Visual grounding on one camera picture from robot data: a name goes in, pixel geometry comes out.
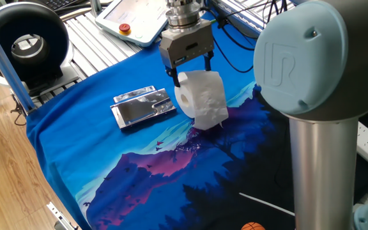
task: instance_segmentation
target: silver cylinder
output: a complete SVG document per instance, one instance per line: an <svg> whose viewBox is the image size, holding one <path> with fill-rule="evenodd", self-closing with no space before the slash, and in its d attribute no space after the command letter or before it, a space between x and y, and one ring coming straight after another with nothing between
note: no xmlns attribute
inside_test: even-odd
<svg viewBox="0 0 368 230"><path fill-rule="evenodd" d="M182 6L170 7L165 13L171 28L186 28L197 24L199 21L200 5L188 3Z"/></svg>
<svg viewBox="0 0 368 230"><path fill-rule="evenodd" d="M350 230L358 118L289 124L296 230Z"/></svg>

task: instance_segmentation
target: ur logo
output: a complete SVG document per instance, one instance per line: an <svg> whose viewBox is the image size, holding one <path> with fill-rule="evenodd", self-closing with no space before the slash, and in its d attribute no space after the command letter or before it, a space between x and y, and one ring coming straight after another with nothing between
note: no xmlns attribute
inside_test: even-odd
<svg viewBox="0 0 368 230"><path fill-rule="evenodd" d="M285 83L287 85L292 83L291 74L295 68L295 57L293 54L296 51L296 47L288 45L265 44L264 84L266 86L278 88L281 85L285 85Z"/></svg>

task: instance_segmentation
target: blue fabric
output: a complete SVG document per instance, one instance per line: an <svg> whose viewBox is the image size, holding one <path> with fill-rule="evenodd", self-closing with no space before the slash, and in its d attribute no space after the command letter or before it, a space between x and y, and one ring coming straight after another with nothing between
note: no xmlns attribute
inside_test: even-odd
<svg viewBox="0 0 368 230"><path fill-rule="evenodd" d="M250 46L234 29L229 29L229 32ZM252 64L253 52L241 50L233 44L216 28L216 24L213 25L213 34L238 68L247 69ZM220 73L228 100L254 82L253 71L246 74L234 71L217 49L211 66ZM199 57L180 66L178 71L203 68L203 58ZM89 229L89 226L77 203L77 194L95 179L105 177L104 167L113 168L126 150L142 150L168 128L190 121L178 108L176 116L139 132L120 132L110 110L114 104L113 97L151 85L157 89L165 88L178 107L173 80L164 71L157 45L76 84L27 117L27 135L36 150L42 171L83 229Z"/></svg>
<svg viewBox="0 0 368 230"><path fill-rule="evenodd" d="M238 68L250 67L253 52L215 26L213 34ZM156 45L27 117L42 171L83 230L295 228L293 216L240 194L293 211L288 119L263 100L253 72L234 71L217 50L211 66L222 77L229 118L206 131L192 128L178 107ZM203 68L200 57L178 71ZM166 89L177 113L122 133L110 110L113 97L151 85ZM357 199L368 191L367 168L359 158Z"/></svg>

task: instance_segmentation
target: black cable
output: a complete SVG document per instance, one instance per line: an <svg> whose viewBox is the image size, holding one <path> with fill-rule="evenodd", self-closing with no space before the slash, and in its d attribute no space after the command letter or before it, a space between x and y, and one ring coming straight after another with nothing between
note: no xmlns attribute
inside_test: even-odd
<svg viewBox="0 0 368 230"><path fill-rule="evenodd" d="M263 21L263 29L265 29L265 9L266 9L266 5L270 2L271 0L267 0L267 2L265 3L265 6L263 7L263 10L262 10L262 21Z"/></svg>
<svg viewBox="0 0 368 230"><path fill-rule="evenodd" d="M233 43L235 43L237 46L239 46L239 47L241 47L241 48L243 48L245 50L249 50L249 51L254 51L255 50L255 48L249 48L249 47L246 47L246 46L240 44L239 42L237 42L231 35L229 35L229 33L227 32L227 30L224 27L222 27L221 29L223 30L223 32L225 33L225 35L227 35L227 37L231 41L233 41Z"/></svg>
<svg viewBox="0 0 368 230"><path fill-rule="evenodd" d="M109 4L110 3L101 3L102 7L107 7ZM64 8L60 8L60 9L54 10L54 12L57 15L60 15L60 14L64 14L64 13L69 12L69 11L80 10L80 9L83 9L83 8L90 8L90 7L91 7L90 4L80 4L80 5L76 5L76 6L67 6L67 7L64 7Z"/></svg>
<svg viewBox="0 0 368 230"><path fill-rule="evenodd" d="M284 9L284 12L288 10L288 4L286 3L286 0L282 0L282 8Z"/></svg>
<svg viewBox="0 0 368 230"><path fill-rule="evenodd" d="M227 14L227 15L225 16L225 18L228 18L229 16L232 16L232 15L237 14L237 13L244 12L245 10L250 10L250 9L253 9L253 8L257 8L257 7L260 7L260 6L264 6L264 5L266 5L266 4L268 4L268 3L263 3L263 4L256 5L256 6L250 6L250 7L248 7L248 8L243 9L243 10L236 11L236 12L232 12L232 13L230 13L230 14Z"/></svg>
<svg viewBox="0 0 368 230"><path fill-rule="evenodd" d="M237 67L235 67L227 58L227 56L224 54L224 52L222 51L221 47L218 45L218 42L216 41L216 39L213 37L214 39L214 43L215 45L217 46L218 50L221 52L222 56L224 57L224 59L228 62L228 64L234 69L236 70L237 72L240 72L240 73L248 73L249 71L251 71L251 69L254 68L254 64L252 64L252 66L248 69L248 70L239 70L237 69Z"/></svg>
<svg viewBox="0 0 368 230"><path fill-rule="evenodd" d="M218 22L218 28L221 28L222 30L223 30L223 32L225 33L225 35L231 40L231 41L233 41L233 43L235 43L237 46L239 46L239 47L241 47L241 48L243 48L243 49L245 49L245 50L249 50L249 51L253 51L253 50L255 50L255 48L250 48L250 47L246 47L246 46L244 46L244 45L242 45L242 44L240 44L239 42L237 42L228 32L227 32L227 30L225 29L225 24L227 23L227 20L228 19L220 19L220 18L218 18L217 16L216 16L216 14L214 13L214 11L213 10L211 10L211 9L209 9L209 8L207 8L207 7L201 7L201 10L206 10L206 11L208 11L208 12L210 12L213 16L214 16L214 18L215 18L215 20ZM242 36L244 36L244 34L238 29L238 28L236 28L236 30L238 30L241 34L242 34Z"/></svg>

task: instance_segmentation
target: toilet paper roll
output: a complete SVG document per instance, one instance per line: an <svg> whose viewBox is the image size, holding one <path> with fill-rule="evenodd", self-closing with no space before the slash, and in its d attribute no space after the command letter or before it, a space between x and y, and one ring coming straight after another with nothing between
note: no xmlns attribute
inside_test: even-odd
<svg viewBox="0 0 368 230"><path fill-rule="evenodd" d="M224 85L218 72L197 70L178 74L181 87L174 93L178 105L201 130L218 125L228 118Z"/></svg>

